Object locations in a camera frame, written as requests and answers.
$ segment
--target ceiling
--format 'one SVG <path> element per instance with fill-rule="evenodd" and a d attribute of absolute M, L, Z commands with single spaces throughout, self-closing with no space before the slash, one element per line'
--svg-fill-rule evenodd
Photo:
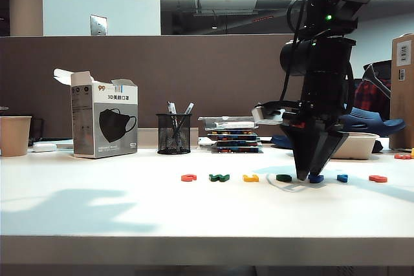
<path fill-rule="evenodd" d="M 287 0 L 161 0 L 163 34 L 261 34 L 291 32 L 285 22 Z M 414 12 L 406 1 L 372 0 L 362 19 Z M 219 24 L 217 30 L 213 24 Z"/>

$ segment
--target cable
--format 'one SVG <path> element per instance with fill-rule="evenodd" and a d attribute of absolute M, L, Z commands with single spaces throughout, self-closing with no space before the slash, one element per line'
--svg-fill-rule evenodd
<path fill-rule="evenodd" d="M 303 11 L 305 9 L 305 3 L 306 3 L 306 0 L 302 0 L 302 4 L 300 6 L 298 22 L 296 23 L 296 29 L 295 29 L 295 33 L 294 33 L 294 36 L 293 36 L 292 50 L 290 52 L 290 61 L 289 61 L 289 64 L 288 64 L 288 67 L 287 67 L 287 70 L 286 70 L 285 82 L 283 83 L 283 90 L 282 90 L 282 93 L 280 95 L 280 100 L 283 100 L 285 98 L 287 85 L 289 83 L 290 69 L 292 67 L 292 63 L 293 63 L 293 59 L 294 59 L 294 53 L 295 53 L 295 50 L 296 50 L 296 41 L 298 40 L 298 36 L 299 36 L 299 29 L 300 29 L 300 25 L 302 23 L 302 17 L 303 17 Z"/>
<path fill-rule="evenodd" d="M 293 27 L 293 24 L 292 24 L 292 9 L 298 1 L 299 0 L 292 0 L 289 3 L 287 7 L 287 11 L 286 11 L 287 26 L 289 26 L 290 30 L 293 32 L 295 32 L 295 28 Z"/>
<path fill-rule="evenodd" d="M 348 76 L 348 97 L 347 97 L 347 108 L 345 114 L 350 114 L 352 108 L 354 107 L 354 96 L 355 96 L 355 84 L 354 84 L 354 74 L 352 72 L 351 63 L 348 62 L 347 65 L 347 76 Z"/>

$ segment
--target white plastic container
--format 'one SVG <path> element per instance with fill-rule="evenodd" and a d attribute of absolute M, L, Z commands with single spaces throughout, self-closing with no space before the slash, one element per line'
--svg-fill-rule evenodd
<path fill-rule="evenodd" d="M 334 153 L 332 158 L 367 160 L 372 153 L 379 135 L 370 133 L 349 133 L 348 138 Z"/>

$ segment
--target blue shoe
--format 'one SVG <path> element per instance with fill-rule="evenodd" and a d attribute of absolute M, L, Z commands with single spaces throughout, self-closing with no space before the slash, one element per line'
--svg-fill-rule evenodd
<path fill-rule="evenodd" d="M 386 137 L 405 128 L 403 119 L 382 121 L 377 112 L 366 111 L 353 107 L 350 114 L 340 116 L 344 125 L 342 131 L 356 133 L 372 133 Z"/>

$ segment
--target label sticker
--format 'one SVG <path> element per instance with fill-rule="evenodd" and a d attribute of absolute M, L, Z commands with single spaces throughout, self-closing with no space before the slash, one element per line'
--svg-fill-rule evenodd
<path fill-rule="evenodd" d="M 398 42 L 397 43 L 397 66 L 406 66 L 410 64 L 411 64 L 411 40 Z"/>
<path fill-rule="evenodd" d="M 405 69 L 400 69 L 398 71 L 398 80 L 399 81 L 404 81 L 406 79 L 406 70 Z"/>

